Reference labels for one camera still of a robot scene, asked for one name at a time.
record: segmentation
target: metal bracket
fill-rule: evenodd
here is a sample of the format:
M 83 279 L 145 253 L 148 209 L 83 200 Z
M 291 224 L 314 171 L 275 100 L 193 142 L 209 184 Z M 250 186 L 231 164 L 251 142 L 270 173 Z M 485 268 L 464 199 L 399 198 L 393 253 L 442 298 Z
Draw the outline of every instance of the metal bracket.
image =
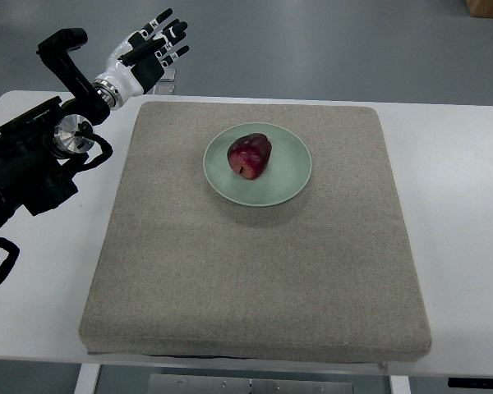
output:
M 148 394 L 353 394 L 351 383 L 150 375 Z

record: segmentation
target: gray floor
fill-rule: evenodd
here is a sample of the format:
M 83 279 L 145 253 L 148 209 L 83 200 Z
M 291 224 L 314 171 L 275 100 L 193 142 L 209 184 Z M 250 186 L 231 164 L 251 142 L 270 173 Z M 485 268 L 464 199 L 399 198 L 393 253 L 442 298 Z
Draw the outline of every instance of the gray floor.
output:
M 53 32 L 87 31 L 71 57 L 93 80 L 167 7 L 189 24 L 176 94 L 493 105 L 493 20 L 471 18 L 465 0 L 0 0 L 0 96 L 64 90 L 35 54 Z M 33 392 L 33 381 L 38 393 L 72 392 L 76 371 L 0 361 L 0 392 Z

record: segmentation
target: white robotic hand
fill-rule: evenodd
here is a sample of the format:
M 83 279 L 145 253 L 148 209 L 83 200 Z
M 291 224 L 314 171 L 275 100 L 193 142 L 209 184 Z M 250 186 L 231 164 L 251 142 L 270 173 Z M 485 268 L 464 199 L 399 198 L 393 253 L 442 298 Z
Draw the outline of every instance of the white robotic hand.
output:
M 140 96 L 153 88 L 164 69 L 188 52 L 188 46 L 171 52 L 186 37 L 186 22 L 174 20 L 163 29 L 159 25 L 171 15 L 168 9 L 128 35 L 106 61 L 106 71 L 93 82 L 95 89 L 112 110 L 119 109 L 130 97 Z

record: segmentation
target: cardboard box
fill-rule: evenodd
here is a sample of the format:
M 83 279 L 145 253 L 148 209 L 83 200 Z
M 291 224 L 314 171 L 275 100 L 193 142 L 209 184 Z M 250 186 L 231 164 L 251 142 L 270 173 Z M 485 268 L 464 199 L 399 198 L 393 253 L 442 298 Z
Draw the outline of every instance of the cardboard box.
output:
M 469 13 L 479 18 L 493 18 L 493 0 L 466 0 Z

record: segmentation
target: black robot arm segment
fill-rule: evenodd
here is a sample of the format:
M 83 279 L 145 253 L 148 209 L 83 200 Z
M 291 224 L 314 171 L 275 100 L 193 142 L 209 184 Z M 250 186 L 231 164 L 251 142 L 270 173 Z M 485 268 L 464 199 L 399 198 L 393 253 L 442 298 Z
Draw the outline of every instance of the black robot arm segment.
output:
M 109 106 L 67 54 L 80 48 L 87 40 L 83 29 L 62 29 L 40 43 L 37 53 L 44 65 L 75 96 L 62 105 L 66 113 L 82 115 L 91 124 L 99 125 L 109 116 Z

